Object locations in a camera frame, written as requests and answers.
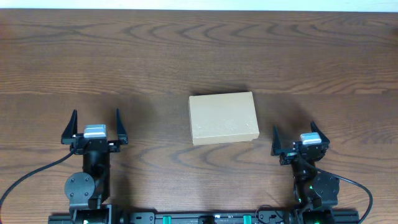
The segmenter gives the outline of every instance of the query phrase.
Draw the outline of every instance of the thin black wire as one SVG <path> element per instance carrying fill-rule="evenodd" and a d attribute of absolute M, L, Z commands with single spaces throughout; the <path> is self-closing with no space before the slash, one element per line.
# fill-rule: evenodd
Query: thin black wire
<path fill-rule="evenodd" d="M 263 221 L 261 221 L 261 220 L 259 219 L 259 214 L 258 214 L 258 211 L 259 211 L 262 207 L 270 207 L 270 208 L 274 208 L 274 207 L 271 206 L 271 205 L 260 205 L 260 207 L 257 208 L 256 212 L 254 213 L 254 216 L 255 216 L 256 218 L 258 218 L 258 220 L 259 220 L 260 222 L 265 223 L 265 222 L 263 222 Z M 276 215 L 279 216 L 279 218 L 281 218 L 283 222 L 285 222 L 285 219 L 284 219 L 281 215 L 279 215 L 279 213 L 278 213 L 277 211 L 273 211 L 273 212 L 275 212 Z"/>
<path fill-rule="evenodd" d="M 20 184 L 22 181 L 26 180 L 28 177 L 31 177 L 31 176 L 33 176 L 34 174 L 37 174 L 37 173 L 40 172 L 40 171 L 43 171 L 43 170 L 48 169 L 48 168 L 50 168 L 50 167 L 53 167 L 53 166 L 55 166 L 55 165 L 57 165 L 57 164 L 60 164 L 61 162 L 65 161 L 65 160 L 67 160 L 69 157 L 71 157 L 71 156 L 75 153 L 75 151 L 76 151 L 76 149 L 72 149 L 72 151 L 71 151 L 69 154 L 67 154 L 65 157 L 63 157 L 62 159 L 57 160 L 57 161 L 55 161 L 55 162 L 53 162 L 53 163 L 50 163 L 49 165 L 40 167 L 40 168 L 38 168 L 38 169 L 36 169 L 36 170 L 33 170 L 32 172 L 29 172 L 29 173 L 26 174 L 25 176 L 21 177 L 19 180 L 15 181 L 15 182 L 5 191 L 5 193 L 2 195 L 2 197 L 1 197 L 1 199 L 0 199 L 0 212 L 1 212 L 2 204 L 4 203 L 6 197 L 11 193 L 11 191 L 12 191 L 15 187 L 17 187 L 18 184 Z"/>
<path fill-rule="evenodd" d="M 337 175 L 337 174 L 332 174 L 331 172 L 325 171 L 325 170 L 323 170 L 323 169 L 319 169 L 319 168 L 317 168 L 317 167 L 315 167 L 315 166 L 309 164 L 305 159 L 303 159 L 303 157 L 301 156 L 301 153 L 297 153 L 297 155 L 298 155 L 298 157 L 299 157 L 301 160 L 304 161 L 304 165 L 306 165 L 307 167 L 312 168 L 312 169 L 315 169 L 315 170 L 317 170 L 318 172 L 323 172 L 323 173 L 329 174 L 329 175 L 331 175 L 331 176 L 333 176 L 333 177 L 336 177 L 336 178 L 338 178 L 338 179 L 340 179 L 340 180 L 343 180 L 343 181 L 345 181 L 345 182 L 348 182 L 348 183 L 350 183 L 350 184 L 353 184 L 353 185 L 355 185 L 355 186 L 357 186 L 357 187 L 362 188 L 366 193 L 368 193 L 368 195 L 369 195 L 369 205 L 368 205 L 368 208 L 366 209 L 365 213 L 364 213 L 363 216 L 361 217 L 361 219 L 359 219 L 358 224 L 362 223 L 362 222 L 365 220 L 365 218 L 367 217 L 367 215 L 369 215 L 369 212 L 371 212 L 371 209 L 372 209 L 372 205 L 373 205 L 373 196 L 372 196 L 371 191 L 370 191 L 369 189 L 367 189 L 365 186 L 363 186 L 362 184 L 360 184 L 360 183 L 357 183 L 357 182 L 355 182 L 355 181 L 353 181 L 353 180 L 350 180 L 350 179 L 347 179 L 347 178 L 345 178 L 345 177 L 339 176 L 339 175 Z"/>

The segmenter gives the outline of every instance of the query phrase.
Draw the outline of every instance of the tabletop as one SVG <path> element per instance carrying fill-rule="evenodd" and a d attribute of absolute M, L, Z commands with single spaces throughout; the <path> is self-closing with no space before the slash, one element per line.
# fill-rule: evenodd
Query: tabletop
<path fill-rule="evenodd" d="M 321 169 L 373 193 L 365 223 L 398 223 L 398 14 L 349 12 L 0 10 L 0 194 L 66 155 L 78 131 L 119 108 L 129 145 L 111 155 L 111 197 L 158 212 L 255 210 L 295 202 L 272 127 L 298 140 L 314 120 L 331 148 Z M 252 142 L 193 146 L 188 97 L 252 91 Z M 82 157 L 23 181 L 3 223 L 68 211 L 66 179 Z M 338 208 L 368 196 L 341 182 Z"/>

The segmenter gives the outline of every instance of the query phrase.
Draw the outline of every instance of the wooden table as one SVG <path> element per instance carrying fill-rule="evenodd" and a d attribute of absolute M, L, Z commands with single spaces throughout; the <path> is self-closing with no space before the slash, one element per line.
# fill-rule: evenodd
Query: wooden table
<path fill-rule="evenodd" d="M 68 153 L 120 108 L 130 145 L 111 158 L 107 201 L 159 212 L 292 205 L 290 166 L 271 157 L 272 126 L 298 139 L 315 120 L 331 139 L 317 166 L 367 186 L 365 223 L 398 222 L 398 14 L 205 11 L 0 11 L 0 194 Z M 253 142 L 192 146 L 188 97 L 252 91 Z M 68 211 L 73 156 L 19 185 L 2 220 Z M 339 208 L 368 206 L 340 184 Z"/>

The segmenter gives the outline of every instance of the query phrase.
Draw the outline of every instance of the black cable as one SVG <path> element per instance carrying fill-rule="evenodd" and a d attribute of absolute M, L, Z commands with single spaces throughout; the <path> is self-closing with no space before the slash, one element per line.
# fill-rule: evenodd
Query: black cable
<path fill-rule="evenodd" d="M 262 223 L 264 223 L 264 224 L 268 224 L 268 223 L 265 223 L 265 222 L 263 222 L 263 221 L 261 221 L 261 220 L 259 219 L 258 211 L 259 211 L 262 207 L 270 207 L 270 208 L 274 208 L 274 207 L 272 207 L 271 205 L 260 205 L 260 207 L 257 208 L 256 212 L 254 213 L 254 216 L 255 216 L 256 218 L 258 218 L 258 220 L 259 220 L 260 222 L 262 222 Z M 282 222 L 285 222 L 285 219 L 284 219 L 281 215 L 279 215 L 279 213 L 278 213 L 277 211 L 274 210 L 273 212 L 275 212 L 276 215 L 277 215 L 280 219 L 282 219 Z"/>
<path fill-rule="evenodd" d="M 0 199 L 0 212 L 1 212 L 2 204 L 4 203 L 6 197 L 8 196 L 9 193 L 11 193 L 11 191 L 12 191 L 15 187 L 17 187 L 18 184 L 20 184 L 22 181 L 26 180 L 28 177 L 31 177 L 31 176 L 33 176 L 34 174 L 36 174 L 36 173 L 38 173 L 38 172 L 40 172 L 40 171 L 43 171 L 43 170 L 48 169 L 48 168 L 50 168 L 50 167 L 53 167 L 53 166 L 55 166 L 55 165 L 57 165 L 57 164 L 60 164 L 61 162 L 65 161 L 66 159 L 68 159 L 69 157 L 71 157 L 71 156 L 75 153 L 75 151 L 76 151 L 76 149 L 72 149 L 72 151 L 71 151 L 69 154 L 67 154 L 64 158 L 62 158 L 62 159 L 60 159 L 60 160 L 58 160 L 58 161 L 55 161 L 55 162 L 53 162 L 53 163 L 50 163 L 49 165 L 46 165 L 46 166 L 40 167 L 40 168 L 38 168 L 38 169 L 36 169 L 36 170 L 33 170 L 32 172 L 29 172 L 29 173 L 26 174 L 25 176 L 21 177 L 19 180 L 15 181 L 15 182 L 5 191 L 5 193 L 2 195 L 2 197 L 1 197 L 1 199 Z"/>
<path fill-rule="evenodd" d="M 359 219 L 358 224 L 362 223 L 362 222 L 365 220 L 365 218 L 369 215 L 369 212 L 371 212 L 371 209 L 372 209 L 372 205 L 373 205 L 373 196 L 372 196 L 371 191 L 370 191 L 369 189 L 367 189 L 365 186 L 363 186 L 362 184 L 360 184 L 360 183 L 357 183 L 357 182 L 355 182 L 355 181 L 353 181 L 353 180 L 350 180 L 350 179 L 347 179 L 347 178 L 345 178 L 345 177 L 339 176 L 339 175 L 337 175 L 337 174 L 332 174 L 331 172 L 327 172 L 327 171 L 325 171 L 325 170 L 323 170 L 323 169 L 319 169 L 319 168 L 317 168 L 317 167 L 315 167 L 315 166 L 309 164 L 305 159 L 303 159 L 303 157 L 301 156 L 301 153 L 297 153 L 297 155 L 298 155 L 298 157 L 299 157 L 301 160 L 304 161 L 304 165 L 306 165 L 307 167 L 309 167 L 309 168 L 311 168 L 311 169 L 315 169 L 315 170 L 317 170 L 318 172 L 322 172 L 322 173 L 329 174 L 330 176 L 336 177 L 337 179 L 340 179 L 340 180 L 343 180 L 343 181 L 348 182 L 348 183 L 350 183 L 350 184 L 353 184 L 353 185 L 355 185 L 355 186 L 357 186 L 357 187 L 362 188 L 366 193 L 368 193 L 368 195 L 369 195 L 369 205 L 368 205 L 368 208 L 366 209 L 365 213 L 364 213 L 363 216 L 361 217 L 361 219 Z"/>

